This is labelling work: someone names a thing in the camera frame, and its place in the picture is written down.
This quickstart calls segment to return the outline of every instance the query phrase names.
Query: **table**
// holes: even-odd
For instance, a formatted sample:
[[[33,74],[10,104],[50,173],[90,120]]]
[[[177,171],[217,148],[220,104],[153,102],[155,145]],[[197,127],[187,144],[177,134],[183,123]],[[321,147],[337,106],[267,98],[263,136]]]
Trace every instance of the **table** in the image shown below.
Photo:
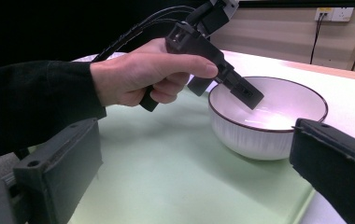
[[[284,78],[306,85],[318,92],[329,105],[329,114],[324,122],[355,137],[355,72],[286,62],[231,51],[224,51],[224,54],[226,60],[235,67],[235,71],[244,77]],[[87,57],[79,61],[89,61],[90,59],[91,57]],[[109,170],[110,175],[107,176],[101,172],[99,181],[105,178],[105,182],[107,182],[108,178],[112,178],[113,181],[109,183],[114,184],[108,185],[107,188],[100,187],[97,190],[107,192],[110,189],[114,189],[112,190],[113,199],[116,200],[117,196],[119,199],[116,203],[105,203],[105,201],[112,200],[112,198],[105,194],[102,194],[104,197],[101,197],[100,194],[97,194],[97,196],[93,194],[92,198],[88,196],[91,195],[90,193],[84,195],[84,204],[90,204],[92,207],[99,206],[99,210],[103,212],[98,213],[97,217],[88,217],[88,214],[84,213],[85,210],[89,209],[89,205],[79,205],[78,211],[72,217],[72,224],[81,223],[80,221],[85,218],[88,218],[87,221],[99,218],[96,222],[102,223],[102,220],[105,221],[106,218],[110,218],[107,211],[121,215],[114,220],[115,223],[135,223],[135,221],[136,223],[137,221],[140,221],[140,223],[233,223],[232,221],[235,221],[235,223],[345,223],[318,193],[315,193],[315,196],[312,197],[314,192],[308,183],[303,182],[303,179],[300,180],[294,177],[291,173],[291,167],[287,163],[277,161],[277,163],[270,162],[259,165],[255,161],[246,160],[228,150],[206,151],[207,147],[213,147],[219,143],[215,139],[203,139],[203,136],[211,135],[211,133],[207,133],[210,126],[206,127],[206,110],[204,108],[206,101],[199,106],[198,99],[192,97],[195,96],[187,92],[183,92],[178,97],[176,105],[186,106],[184,108],[186,110],[185,115],[174,113],[177,109],[169,107],[173,104],[166,105],[164,108],[161,108],[163,105],[159,105],[160,109],[157,108],[153,112],[154,114],[143,114],[141,118],[135,118],[135,115],[130,115],[130,113],[141,113],[138,112],[141,108],[134,108],[129,111],[123,107],[107,109],[108,117],[112,118],[113,115],[124,114],[128,116],[127,118],[130,118],[123,122],[117,122],[117,127],[111,127],[103,121],[100,122],[102,142],[108,146],[106,149],[103,148],[103,153],[106,158],[112,158],[111,161],[107,162],[113,162],[113,164],[106,162],[105,169],[108,167],[116,170]],[[183,121],[172,122],[171,116],[174,119]],[[149,126],[148,128],[140,125],[135,126],[141,120],[153,127],[153,129],[150,129],[151,132],[149,131]],[[127,128],[130,125],[136,127],[136,129],[130,130]],[[185,134],[181,135],[183,137],[181,141],[177,141],[177,139],[167,135],[171,130],[175,130],[170,129],[171,126],[176,127],[175,129],[179,129],[183,133],[186,131]],[[189,133],[189,130],[195,129],[202,133]],[[157,147],[138,151],[142,142],[135,141],[135,139],[140,139],[143,134],[147,136],[147,139],[152,139],[151,143]],[[172,141],[172,143],[164,142],[163,139]],[[187,142],[187,139],[201,144],[197,147],[197,150],[187,150],[187,146],[182,144],[185,141]],[[117,150],[109,149],[111,142],[119,144],[113,146]],[[170,150],[170,148],[166,151],[160,150],[160,148],[167,147],[165,144],[174,144],[179,150]],[[250,187],[247,182],[245,182],[246,184],[240,182],[240,177],[238,177],[240,173],[236,169],[247,169],[248,164],[250,164],[250,167],[263,167],[261,170],[261,176],[263,177],[270,172],[273,173],[275,169],[278,169],[283,174],[288,174],[287,176],[289,177],[286,177],[287,179],[285,180],[292,181],[290,183],[299,186],[296,188],[300,192],[296,194],[296,198],[292,201],[297,203],[298,208],[286,215],[282,211],[277,211],[277,206],[273,204],[274,201],[269,199],[270,197],[275,199],[275,195],[268,195],[269,198],[257,195],[256,191],[254,191],[256,188],[263,188],[265,190],[263,192],[270,192],[264,186],[266,182],[256,182],[256,178],[257,180],[261,179],[258,175],[250,176],[253,173],[245,174],[247,175],[245,178],[247,182],[253,183]],[[152,184],[154,181],[159,183],[156,189]],[[204,188],[204,181],[208,181],[214,186]],[[274,184],[282,185],[285,182],[275,182]],[[96,186],[92,185],[89,190],[94,189],[96,189]],[[251,189],[253,191],[242,191],[243,189]],[[288,194],[284,194],[282,191],[279,194],[281,197],[278,198],[279,200],[286,200]],[[242,200],[251,200],[251,206],[245,207],[247,205],[238,202],[235,199],[237,195],[245,198],[241,198]],[[107,210],[102,209],[105,206],[109,206],[109,208]],[[244,214],[253,208],[264,211],[270,217],[262,218],[262,216]]]

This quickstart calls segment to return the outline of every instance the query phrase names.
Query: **wall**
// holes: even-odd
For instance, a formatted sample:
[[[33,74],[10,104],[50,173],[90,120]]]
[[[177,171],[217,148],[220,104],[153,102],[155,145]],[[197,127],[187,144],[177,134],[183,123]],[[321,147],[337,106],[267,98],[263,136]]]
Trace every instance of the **wall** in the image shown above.
[[[315,8],[238,9],[211,42],[220,49],[309,63],[315,13]],[[354,51],[355,8],[349,22],[322,23],[313,64],[348,69]]]

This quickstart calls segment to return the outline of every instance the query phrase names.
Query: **green mat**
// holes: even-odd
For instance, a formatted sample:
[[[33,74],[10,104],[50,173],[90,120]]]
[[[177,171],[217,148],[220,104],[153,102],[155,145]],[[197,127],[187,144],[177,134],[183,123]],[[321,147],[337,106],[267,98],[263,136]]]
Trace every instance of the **green mat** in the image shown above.
[[[103,161],[70,224],[298,223],[314,190],[283,161],[253,161],[213,133],[207,96],[153,112],[111,106]]]

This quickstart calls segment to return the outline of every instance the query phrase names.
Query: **sleeve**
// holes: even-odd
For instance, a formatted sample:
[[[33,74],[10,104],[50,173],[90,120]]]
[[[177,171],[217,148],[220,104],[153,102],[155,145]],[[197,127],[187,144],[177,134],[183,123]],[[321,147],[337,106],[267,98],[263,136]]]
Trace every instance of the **sleeve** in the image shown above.
[[[0,156],[44,143],[76,121],[106,115],[90,63],[39,61],[0,68]]]

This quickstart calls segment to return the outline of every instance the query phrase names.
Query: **bowl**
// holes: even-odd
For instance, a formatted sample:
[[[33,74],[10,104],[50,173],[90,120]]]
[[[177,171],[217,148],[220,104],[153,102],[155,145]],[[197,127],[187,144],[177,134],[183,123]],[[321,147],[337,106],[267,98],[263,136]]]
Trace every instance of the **bowl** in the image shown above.
[[[212,129],[221,142],[247,158],[262,161],[289,157],[297,119],[323,121],[328,105],[308,87],[274,77],[245,77],[264,94],[251,110],[224,85],[208,95]]]

